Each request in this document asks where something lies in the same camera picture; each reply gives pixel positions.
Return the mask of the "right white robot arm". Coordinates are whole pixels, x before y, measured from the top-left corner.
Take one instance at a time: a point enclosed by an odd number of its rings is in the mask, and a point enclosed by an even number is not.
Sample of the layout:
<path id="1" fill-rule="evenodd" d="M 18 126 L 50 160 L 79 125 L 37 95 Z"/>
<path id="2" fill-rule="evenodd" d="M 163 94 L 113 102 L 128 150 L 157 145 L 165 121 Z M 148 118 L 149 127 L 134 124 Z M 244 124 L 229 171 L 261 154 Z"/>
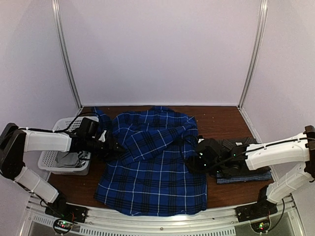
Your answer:
<path id="1" fill-rule="evenodd" d="M 184 161 L 190 173 L 226 177 L 244 176 L 272 165 L 299 162 L 295 168 L 276 182 L 262 188 L 252 212 L 264 216 L 271 205 L 315 179 L 315 128 L 305 127 L 296 136 L 264 144 L 243 144 L 224 148 L 214 139 L 204 139 L 195 148 L 196 155 Z"/>

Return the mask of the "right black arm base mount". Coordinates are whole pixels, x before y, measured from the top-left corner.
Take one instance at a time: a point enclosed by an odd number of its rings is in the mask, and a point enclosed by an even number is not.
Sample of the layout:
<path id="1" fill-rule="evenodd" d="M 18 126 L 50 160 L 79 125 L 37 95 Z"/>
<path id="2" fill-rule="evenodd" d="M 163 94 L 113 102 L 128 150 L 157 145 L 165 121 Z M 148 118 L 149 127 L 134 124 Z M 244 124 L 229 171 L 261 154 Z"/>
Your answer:
<path id="1" fill-rule="evenodd" d="M 266 185 L 261 188 L 256 203 L 236 207 L 235 211 L 239 222 L 267 217 L 278 212 L 277 204 L 267 200 L 267 187 Z"/>

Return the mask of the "blue plaid long sleeve shirt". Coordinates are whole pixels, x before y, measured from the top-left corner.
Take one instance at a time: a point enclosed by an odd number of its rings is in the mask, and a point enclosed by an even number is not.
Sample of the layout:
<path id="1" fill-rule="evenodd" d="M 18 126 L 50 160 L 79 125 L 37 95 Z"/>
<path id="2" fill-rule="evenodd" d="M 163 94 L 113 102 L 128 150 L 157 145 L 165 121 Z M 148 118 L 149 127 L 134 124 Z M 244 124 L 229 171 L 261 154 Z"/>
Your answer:
<path id="1" fill-rule="evenodd" d="M 126 152 L 106 164 L 94 198 L 130 216 L 197 214 L 207 208 L 207 178 L 189 173 L 195 155 L 194 117 L 166 107 L 127 111 L 110 118 L 99 108 L 104 130 Z"/>

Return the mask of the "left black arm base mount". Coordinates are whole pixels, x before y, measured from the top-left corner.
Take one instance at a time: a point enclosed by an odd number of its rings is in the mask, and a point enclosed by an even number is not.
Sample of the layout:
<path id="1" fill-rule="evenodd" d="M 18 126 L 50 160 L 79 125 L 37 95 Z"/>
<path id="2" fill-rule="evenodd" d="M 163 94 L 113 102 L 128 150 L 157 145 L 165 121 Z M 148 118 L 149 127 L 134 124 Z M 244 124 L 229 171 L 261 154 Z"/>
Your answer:
<path id="1" fill-rule="evenodd" d="M 53 203 L 45 203 L 45 213 L 72 223 L 85 223 L 88 209 L 67 203 L 66 196 L 59 193 Z"/>

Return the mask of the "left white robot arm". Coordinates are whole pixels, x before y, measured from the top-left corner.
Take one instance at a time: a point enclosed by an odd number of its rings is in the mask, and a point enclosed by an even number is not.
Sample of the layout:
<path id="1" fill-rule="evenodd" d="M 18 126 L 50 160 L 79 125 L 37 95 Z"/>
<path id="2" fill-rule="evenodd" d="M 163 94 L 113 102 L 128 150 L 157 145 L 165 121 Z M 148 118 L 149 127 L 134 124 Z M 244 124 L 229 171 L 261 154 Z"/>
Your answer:
<path id="1" fill-rule="evenodd" d="M 93 154 L 113 159 L 124 153 L 125 149 L 109 130 L 101 130 L 98 118 L 79 117 L 67 127 L 56 127 L 54 130 L 7 124 L 0 136 L 1 174 L 52 204 L 51 209 L 59 218 L 67 218 L 71 208 L 63 202 L 64 196 L 60 190 L 27 167 L 24 157 L 32 152 L 40 153 L 40 159 L 51 156 L 48 164 L 38 163 L 42 170 L 54 174 L 82 174 Z"/>

